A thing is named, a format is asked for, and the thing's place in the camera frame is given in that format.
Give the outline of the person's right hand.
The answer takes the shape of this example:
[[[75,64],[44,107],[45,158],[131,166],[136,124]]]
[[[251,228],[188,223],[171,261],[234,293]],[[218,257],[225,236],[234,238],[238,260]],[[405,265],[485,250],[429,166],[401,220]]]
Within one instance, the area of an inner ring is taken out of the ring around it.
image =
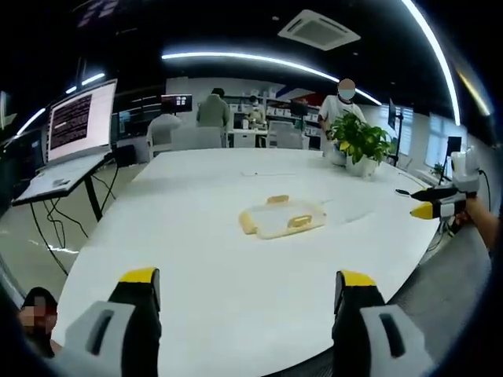
[[[477,204],[477,199],[475,197],[466,199],[464,210],[454,216],[453,223],[450,226],[451,236],[456,235],[464,225],[472,224],[472,218],[469,214],[469,210],[474,204]]]

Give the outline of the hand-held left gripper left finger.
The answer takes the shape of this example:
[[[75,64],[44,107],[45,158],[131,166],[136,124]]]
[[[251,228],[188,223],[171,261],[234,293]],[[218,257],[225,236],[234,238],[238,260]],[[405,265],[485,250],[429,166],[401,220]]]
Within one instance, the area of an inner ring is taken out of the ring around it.
[[[131,270],[67,327],[58,376],[158,376],[160,270]]]

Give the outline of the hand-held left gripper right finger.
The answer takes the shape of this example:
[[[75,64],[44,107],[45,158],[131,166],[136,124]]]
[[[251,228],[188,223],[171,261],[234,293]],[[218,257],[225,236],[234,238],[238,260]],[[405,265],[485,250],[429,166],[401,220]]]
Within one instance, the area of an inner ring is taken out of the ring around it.
[[[334,376],[426,376],[433,367],[423,332],[363,273],[336,273],[332,340]]]

